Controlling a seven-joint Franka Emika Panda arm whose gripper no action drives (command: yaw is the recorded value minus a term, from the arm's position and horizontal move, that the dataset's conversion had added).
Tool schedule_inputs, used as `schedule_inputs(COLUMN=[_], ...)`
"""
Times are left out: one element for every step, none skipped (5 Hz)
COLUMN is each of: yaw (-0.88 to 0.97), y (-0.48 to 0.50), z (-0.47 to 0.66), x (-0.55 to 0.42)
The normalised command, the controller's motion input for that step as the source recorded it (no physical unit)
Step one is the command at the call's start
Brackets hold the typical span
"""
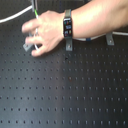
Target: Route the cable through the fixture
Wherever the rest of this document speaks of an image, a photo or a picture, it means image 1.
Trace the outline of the person's bare hand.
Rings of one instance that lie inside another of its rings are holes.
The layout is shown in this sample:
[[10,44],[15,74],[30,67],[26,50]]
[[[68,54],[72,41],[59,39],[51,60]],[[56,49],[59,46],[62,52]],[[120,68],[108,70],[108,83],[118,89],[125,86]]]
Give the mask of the person's bare hand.
[[63,18],[63,13],[47,11],[37,19],[32,19],[23,24],[22,32],[33,34],[33,37],[25,39],[25,43],[41,45],[38,50],[31,52],[33,57],[50,52],[63,40]]

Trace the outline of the person's bare forearm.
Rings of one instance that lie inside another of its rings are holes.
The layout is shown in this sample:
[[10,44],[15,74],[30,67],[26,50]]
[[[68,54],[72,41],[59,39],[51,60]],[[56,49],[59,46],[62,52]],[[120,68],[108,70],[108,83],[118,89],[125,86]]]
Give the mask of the person's bare forearm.
[[128,25],[128,0],[91,0],[71,15],[74,38],[102,35]]

